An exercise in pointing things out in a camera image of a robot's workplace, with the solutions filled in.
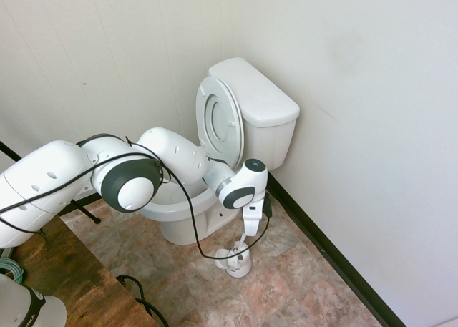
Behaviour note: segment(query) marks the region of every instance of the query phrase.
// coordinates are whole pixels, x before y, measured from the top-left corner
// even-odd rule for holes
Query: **floor tile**
[[[296,300],[283,307],[270,318],[268,318],[262,327],[315,327],[302,311],[301,305]]]
[[[372,315],[372,313],[366,307],[363,308],[361,317],[367,321],[370,327],[382,327],[374,315]]]
[[[263,230],[264,223],[261,223],[259,228]],[[258,244],[267,259],[272,260],[299,242],[298,237],[286,226],[282,218],[272,217],[267,232]]]
[[[179,321],[175,327],[204,327],[198,311],[192,311]]]
[[[198,308],[205,327],[256,327],[256,321],[242,294],[231,287]]]
[[[113,273],[122,275],[131,271],[117,230],[106,230],[97,234],[86,247]]]
[[[215,231],[212,234],[213,240],[217,248],[225,248],[230,250],[234,246],[234,242],[240,240],[243,233],[242,212],[227,225]]]
[[[315,284],[297,301],[317,327],[344,327],[358,315],[358,308],[330,280]]]
[[[280,254],[273,264],[295,296],[299,296],[326,277],[302,243]]]
[[[237,285],[259,321],[264,321],[293,300],[293,295],[273,266],[248,274]]]
[[[94,221],[79,210],[74,210],[70,213],[74,217],[72,219],[73,231],[83,243],[90,243],[100,233],[115,228],[115,221],[113,220],[110,207],[103,200],[88,204],[86,209],[98,217],[101,222],[99,224],[94,223]]]
[[[370,327],[370,325],[361,316],[358,316],[350,322],[347,327]]]
[[[215,266],[214,260],[198,258],[180,269],[191,295],[202,304],[229,288],[236,279]]]
[[[192,245],[176,245],[167,242],[167,246],[172,252],[173,258],[178,266],[184,266],[195,259],[202,258],[197,243]],[[206,255],[215,255],[215,241],[212,236],[209,236],[200,241],[200,247]]]
[[[269,229],[251,248],[253,268],[242,279],[202,258],[196,244],[169,243],[159,223],[138,213],[117,212],[102,200],[87,208],[102,219],[99,225],[78,210],[62,220],[115,275],[137,278],[171,326],[381,327],[274,199]],[[240,213],[202,247],[214,255],[233,247],[242,232]],[[140,297],[132,282],[126,287]]]
[[[195,299],[191,296],[180,271],[152,285],[146,283],[145,297],[161,312],[171,326],[196,308]]]
[[[148,279],[155,282],[177,270],[158,223],[138,215],[119,223],[117,227],[132,276],[140,281]]]

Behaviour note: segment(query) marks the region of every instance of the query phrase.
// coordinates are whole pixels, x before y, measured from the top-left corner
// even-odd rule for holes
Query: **toilet tank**
[[[208,74],[224,82],[239,105],[245,137],[242,160],[259,159],[268,170],[283,164],[299,106],[240,57],[212,66]]]

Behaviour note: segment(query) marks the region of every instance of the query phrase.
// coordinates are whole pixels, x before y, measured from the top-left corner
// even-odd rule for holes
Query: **toilet tank lid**
[[[208,70],[233,93],[242,117],[255,127],[273,127],[295,120],[299,106],[246,60],[227,59]]]

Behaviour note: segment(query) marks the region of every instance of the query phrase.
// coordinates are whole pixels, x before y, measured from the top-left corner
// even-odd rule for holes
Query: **cable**
[[[16,283],[22,283],[22,276],[24,274],[24,270],[14,260],[10,258],[0,258],[0,268],[8,270],[9,272],[5,273],[5,275],[12,274],[13,279]]]
[[[187,203],[189,204],[189,208],[190,208],[190,212],[191,212],[191,220],[193,221],[193,229],[194,229],[194,236],[195,236],[195,241],[196,243],[198,244],[198,249],[199,249],[199,252],[200,252],[200,255],[204,258],[207,258],[207,259],[213,259],[213,260],[224,260],[224,259],[230,259],[230,258],[234,258],[244,252],[246,252],[247,250],[249,250],[250,248],[252,248],[265,234],[265,232],[267,231],[267,228],[269,226],[269,222],[271,221],[271,216],[267,215],[267,224],[265,225],[265,228],[263,230],[263,232],[261,233],[261,235],[259,235],[259,238],[257,238],[251,245],[248,246],[248,248],[240,251],[239,253],[236,253],[236,254],[232,254],[228,257],[210,257],[209,255],[206,255],[204,254],[204,252],[202,251],[202,248],[200,247],[200,242],[199,242],[199,235],[198,235],[198,229],[197,229],[197,226],[195,224],[195,216],[194,216],[194,209],[193,209],[193,204],[191,202],[191,198],[189,197],[185,187],[183,186],[183,184],[180,182],[180,180],[178,179],[178,177],[175,175],[175,173],[173,173],[173,171],[168,168],[165,163],[152,151],[150,150],[149,148],[145,147],[144,145],[139,145],[137,143],[133,143],[131,142],[130,145],[136,145],[136,146],[139,146],[141,148],[144,148],[146,149],[148,152],[151,152],[154,156],[156,156],[157,160],[159,160],[161,166],[163,166],[167,172],[169,173],[169,175],[172,175],[172,177],[175,178],[175,180],[177,181],[178,185],[181,187],[181,190],[183,191],[183,193],[185,194],[186,196],[186,199],[187,199]]]
[[[142,305],[144,305],[145,307],[148,307],[150,308],[152,311],[155,312],[155,314],[160,318],[160,320],[162,321],[162,323],[164,324],[164,327],[169,327],[169,324],[167,323],[167,321],[165,320],[165,317],[149,302],[145,301],[145,300],[142,300],[140,298],[136,298],[135,299],[137,302],[141,303]]]
[[[119,275],[116,277],[116,279],[122,284],[124,285],[125,281],[124,279],[130,279],[132,281],[134,281],[137,285],[138,285],[138,288],[140,289],[140,297],[142,300],[145,299],[145,292],[143,291],[143,287],[142,287],[142,284],[140,284],[140,282],[138,281],[138,279],[134,278],[134,277],[131,277],[130,275]],[[145,309],[146,311],[148,312],[148,314],[151,316],[151,311],[150,311],[150,308],[145,306]]]
[[[130,275],[119,275],[116,277],[116,279],[122,284],[124,285],[125,281],[124,279],[130,279],[130,280],[133,280],[137,285],[138,285],[138,288],[140,289],[140,297],[141,298],[135,298],[135,300],[138,302],[138,303],[141,303],[144,307],[145,307],[145,310],[147,311],[147,313],[152,317],[152,314],[151,314],[151,311],[154,311],[155,314],[157,315],[157,317],[159,317],[159,319],[162,321],[162,323],[164,324],[164,327],[168,327],[169,324],[167,323],[167,320],[165,320],[165,317],[156,309],[156,307],[154,307],[151,303],[147,302],[145,300],[145,293],[143,291],[143,287],[142,287],[142,284],[140,284],[140,282],[136,279],[136,278],[133,278],[131,277]]]
[[[269,222],[271,220],[271,217],[269,215],[266,215],[267,216],[267,224],[265,225],[265,228],[264,228],[264,231],[261,233],[261,235],[259,236],[259,238],[257,238],[251,245],[248,246],[248,248],[246,248],[245,250],[242,250],[240,251],[239,253],[236,253],[236,254],[233,254],[231,256],[228,256],[228,257],[211,257],[209,255],[206,255],[204,254],[204,252],[202,251],[202,247],[200,246],[200,242],[199,242],[199,235],[198,235],[198,229],[197,229],[197,226],[196,226],[196,223],[195,223],[195,215],[194,215],[194,209],[193,209],[193,204],[191,202],[191,198],[189,197],[185,187],[183,186],[183,184],[180,182],[180,180],[178,179],[178,177],[175,175],[175,173],[173,173],[173,171],[168,168],[165,163],[152,151],[150,150],[149,148],[143,146],[143,145],[140,145],[140,144],[137,144],[137,143],[133,143],[131,142],[127,137],[127,143],[132,146],[132,145],[136,145],[138,147],[141,147],[145,150],[147,150],[148,152],[150,152],[151,154],[154,155],[154,157],[160,162],[161,166],[163,166],[166,170],[167,170],[167,173],[169,174],[170,177],[173,177],[175,178],[175,180],[177,181],[178,185],[180,186],[181,190],[183,191],[183,193],[185,194],[186,196],[186,199],[187,199],[187,202],[189,204],[189,207],[190,207],[190,212],[191,212],[191,219],[192,219],[192,222],[193,222],[193,229],[194,229],[194,236],[195,236],[195,241],[196,243],[198,244],[198,249],[199,249],[199,252],[201,254],[202,257],[204,258],[207,258],[207,259],[213,259],[213,260],[224,260],[224,259],[230,259],[230,258],[234,258],[238,255],[241,255],[242,253],[244,253],[245,251],[249,250],[250,248],[252,248],[265,234],[265,232],[267,231],[267,228],[269,226]],[[24,204],[27,204],[27,203],[30,203],[30,202],[33,202],[35,200],[38,200],[40,198],[43,198],[43,197],[46,197],[47,195],[51,195],[65,187],[67,187],[68,185],[72,184],[73,182],[76,182],[79,178],[81,177],[84,177],[87,173],[95,170],[96,168],[102,166],[102,165],[105,165],[106,163],[108,162],[111,162],[113,160],[117,160],[117,159],[120,159],[122,157],[127,157],[127,156],[132,156],[132,155],[141,155],[141,156],[144,156],[144,157],[148,157],[150,159],[153,159],[153,157],[145,154],[145,153],[141,153],[141,152],[133,152],[133,153],[125,153],[125,154],[121,154],[121,155],[116,155],[108,160],[105,160],[105,161],[102,161],[102,162],[99,162],[98,164],[92,166],[91,168],[89,168],[88,170],[85,170],[84,172],[80,173],[79,175],[77,175],[76,177],[72,178],[71,180],[69,180],[68,182],[60,185],[59,187],[56,187],[50,191],[47,191],[47,192],[44,192],[40,195],[37,195],[37,196],[34,196],[34,197],[31,197],[29,199],[26,199],[26,200],[23,200],[22,202],[18,202],[18,203],[15,203],[13,205],[10,205],[6,208],[2,208],[0,209],[0,215],[5,213],[6,211],[8,210],[11,210],[11,209],[14,209],[14,208],[17,208],[17,207],[20,207],[21,205],[24,205]],[[23,232],[23,233],[31,233],[31,234],[40,234],[42,236],[45,236],[44,233],[43,233],[43,230],[41,230],[40,232],[34,232],[34,231],[31,231],[31,230],[24,230],[24,229],[21,229],[15,225],[12,225],[11,223],[9,223],[8,221],[5,221],[3,218],[1,218],[0,216],[0,222],[8,225],[9,227],[13,228],[13,229],[16,229],[20,232]]]

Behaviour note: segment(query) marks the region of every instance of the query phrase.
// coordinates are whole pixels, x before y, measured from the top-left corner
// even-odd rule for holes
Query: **wooden table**
[[[66,327],[159,326],[60,218],[44,232],[48,242],[33,235],[12,259],[26,271],[27,286],[64,302]]]

